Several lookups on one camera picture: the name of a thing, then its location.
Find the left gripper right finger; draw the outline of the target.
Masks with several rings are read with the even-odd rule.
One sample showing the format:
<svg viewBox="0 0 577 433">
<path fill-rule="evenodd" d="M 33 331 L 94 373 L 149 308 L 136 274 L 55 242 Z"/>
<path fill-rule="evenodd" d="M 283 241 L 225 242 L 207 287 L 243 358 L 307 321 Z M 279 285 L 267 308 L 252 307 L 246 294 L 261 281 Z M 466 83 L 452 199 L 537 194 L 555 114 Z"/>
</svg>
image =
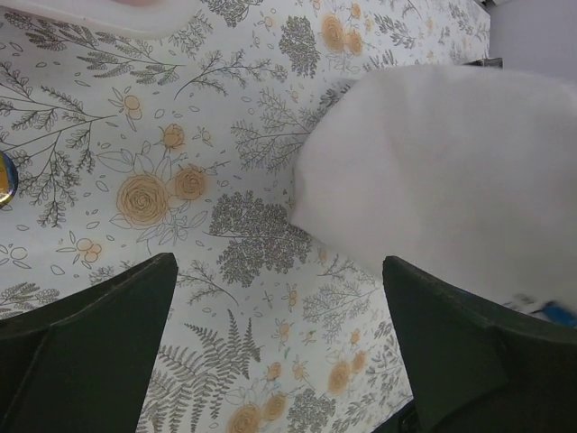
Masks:
<svg viewBox="0 0 577 433">
<path fill-rule="evenodd" d="M 412 400 L 384 432 L 574 432 L 576 330 L 389 256 L 382 277 Z"/>
</svg>

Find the small round brooch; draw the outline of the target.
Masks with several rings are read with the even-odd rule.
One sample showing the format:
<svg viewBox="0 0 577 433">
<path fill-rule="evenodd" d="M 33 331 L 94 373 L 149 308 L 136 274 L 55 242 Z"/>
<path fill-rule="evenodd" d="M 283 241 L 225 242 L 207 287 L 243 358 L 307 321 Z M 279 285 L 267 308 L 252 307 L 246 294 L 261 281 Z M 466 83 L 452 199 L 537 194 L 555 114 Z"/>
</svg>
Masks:
<svg viewBox="0 0 577 433">
<path fill-rule="evenodd" d="M 12 159 L 0 152 L 0 207 L 5 207 L 16 195 L 19 178 Z"/>
</svg>

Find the white plastic fruit basket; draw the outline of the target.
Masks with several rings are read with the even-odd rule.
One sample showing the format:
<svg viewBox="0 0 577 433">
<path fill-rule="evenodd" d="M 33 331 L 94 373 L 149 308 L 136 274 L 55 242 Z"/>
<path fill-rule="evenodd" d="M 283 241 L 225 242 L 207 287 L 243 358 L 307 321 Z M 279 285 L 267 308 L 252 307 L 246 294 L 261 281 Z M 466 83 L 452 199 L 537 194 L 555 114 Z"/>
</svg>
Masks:
<svg viewBox="0 0 577 433">
<path fill-rule="evenodd" d="M 1 6 L 94 31 L 152 40 L 183 28 L 200 3 L 197 0 L 4 0 Z"/>
</svg>

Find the white t-shirt with flower print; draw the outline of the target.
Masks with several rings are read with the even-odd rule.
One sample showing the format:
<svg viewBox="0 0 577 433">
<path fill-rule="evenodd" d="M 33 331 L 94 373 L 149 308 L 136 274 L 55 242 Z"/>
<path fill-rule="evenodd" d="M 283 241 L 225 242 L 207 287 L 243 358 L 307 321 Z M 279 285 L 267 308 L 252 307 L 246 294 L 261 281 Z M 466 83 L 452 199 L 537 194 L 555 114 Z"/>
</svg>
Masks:
<svg viewBox="0 0 577 433">
<path fill-rule="evenodd" d="M 308 136 L 294 226 L 379 274 L 397 256 L 489 299 L 576 304 L 576 86 L 470 66 L 375 70 Z"/>
</svg>

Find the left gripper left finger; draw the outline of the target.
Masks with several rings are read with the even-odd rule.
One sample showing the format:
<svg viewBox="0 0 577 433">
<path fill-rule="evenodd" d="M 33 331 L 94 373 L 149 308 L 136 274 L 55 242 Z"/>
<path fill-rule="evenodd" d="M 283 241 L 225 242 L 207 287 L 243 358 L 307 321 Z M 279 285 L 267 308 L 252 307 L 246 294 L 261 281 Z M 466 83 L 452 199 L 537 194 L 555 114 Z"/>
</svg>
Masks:
<svg viewBox="0 0 577 433">
<path fill-rule="evenodd" d="M 3 432 L 134 432 L 178 276 L 160 253 L 1 322 Z"/>
</svg>

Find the floral table mat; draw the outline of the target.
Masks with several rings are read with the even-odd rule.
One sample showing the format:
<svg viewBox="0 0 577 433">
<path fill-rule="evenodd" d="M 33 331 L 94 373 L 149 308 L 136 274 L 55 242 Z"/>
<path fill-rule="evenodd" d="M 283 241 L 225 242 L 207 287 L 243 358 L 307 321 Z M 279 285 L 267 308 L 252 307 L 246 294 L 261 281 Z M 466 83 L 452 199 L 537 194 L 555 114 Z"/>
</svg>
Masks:
<svg viewBox="0 0 577 433">
<path fill-rule="evenodd" d="M 179 264 L 139 432 L 370 432 L 411 399 L 381 284 L 288 222 L 293 165 L 375 69 L 485 57 L 474 1 L 196 1 L 143 41 L 1 13 L 10 317 Z"/>
</svg>

